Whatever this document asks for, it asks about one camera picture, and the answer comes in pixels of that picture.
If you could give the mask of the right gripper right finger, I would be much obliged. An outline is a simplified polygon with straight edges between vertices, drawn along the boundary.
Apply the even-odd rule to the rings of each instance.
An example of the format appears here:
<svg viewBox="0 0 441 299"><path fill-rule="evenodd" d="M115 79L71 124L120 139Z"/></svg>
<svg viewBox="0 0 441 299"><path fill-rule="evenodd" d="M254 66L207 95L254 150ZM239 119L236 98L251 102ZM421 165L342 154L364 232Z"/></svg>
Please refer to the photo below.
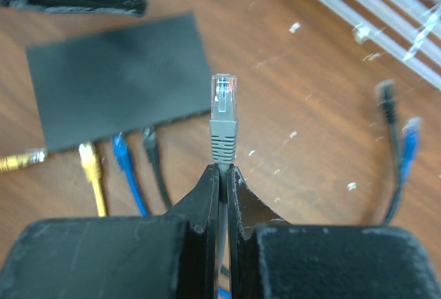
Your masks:
<svg viewBox="0 0 441 299"><path fill-rule="evenodd" d="M422 243L382 225L296 225L228 174L233 298L439 298Z"/></svg>

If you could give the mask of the black network switch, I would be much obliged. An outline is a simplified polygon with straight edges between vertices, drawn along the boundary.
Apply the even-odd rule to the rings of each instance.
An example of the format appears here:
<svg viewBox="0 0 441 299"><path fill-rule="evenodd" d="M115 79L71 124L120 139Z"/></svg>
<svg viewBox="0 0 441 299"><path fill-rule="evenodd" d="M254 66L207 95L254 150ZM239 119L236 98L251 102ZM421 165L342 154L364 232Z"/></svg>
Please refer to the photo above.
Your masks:
<svg viewBox="0 0 441 299"><path fill-rule="evenodd" d="M52 152L210 109L211 70L191 12L36 45L26 56Z"/></svg>

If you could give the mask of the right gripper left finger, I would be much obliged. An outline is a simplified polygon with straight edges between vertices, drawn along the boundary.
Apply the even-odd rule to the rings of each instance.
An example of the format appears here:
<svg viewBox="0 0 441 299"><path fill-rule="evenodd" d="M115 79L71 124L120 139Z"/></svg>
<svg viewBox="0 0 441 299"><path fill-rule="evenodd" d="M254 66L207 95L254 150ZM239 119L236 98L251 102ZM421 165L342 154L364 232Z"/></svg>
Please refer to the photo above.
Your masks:
<svg viewBox="0 0 441 299"><path fill-rule="evenodd" d="M28 225L1 268L2 298L215 298L219 170L160 216Z"/></svg>

